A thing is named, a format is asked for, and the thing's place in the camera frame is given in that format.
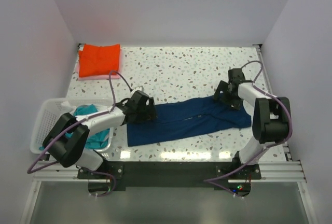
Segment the dark blue printed t-shirt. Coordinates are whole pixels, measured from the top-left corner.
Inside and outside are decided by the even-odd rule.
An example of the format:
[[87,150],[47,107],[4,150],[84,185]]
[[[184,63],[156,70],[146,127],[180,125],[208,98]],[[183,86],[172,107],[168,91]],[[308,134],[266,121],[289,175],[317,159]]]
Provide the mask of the dark blue printed t-shirt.
[[129,147],[175,141],[227,129],[250,128],[251,116],[241,108],[213,101],[211,96],[156,105],[157,118],[127,124]]

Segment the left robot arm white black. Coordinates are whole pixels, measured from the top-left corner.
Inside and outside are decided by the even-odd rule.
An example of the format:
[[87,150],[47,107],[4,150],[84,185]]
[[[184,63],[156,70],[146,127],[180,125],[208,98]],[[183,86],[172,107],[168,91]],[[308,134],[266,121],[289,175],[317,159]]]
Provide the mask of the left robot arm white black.
[[125,100],[93,114],[60,116],[43,141],[44,150],[63,167],[77,165],[99,170],[106,160],[97,151],[85,147],[88,138],[106,129],[127,124],[150,122],[157,118],[155,101],[141,90]]

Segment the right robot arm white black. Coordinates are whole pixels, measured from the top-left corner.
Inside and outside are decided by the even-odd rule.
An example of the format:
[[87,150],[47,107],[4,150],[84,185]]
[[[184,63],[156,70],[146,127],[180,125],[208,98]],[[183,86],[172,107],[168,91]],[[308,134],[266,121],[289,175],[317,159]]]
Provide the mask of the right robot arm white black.
[[253,137],[232,159],[229,171],[216,177],[224,179],[247,166],[256,165],[268,149],[288,141],[293,133],[290,102],[286,97],[277,97],[247,80],[241,68],[228,71],[228,81],[220,81],[213,100],[240,110],[244,101],[254,108]]

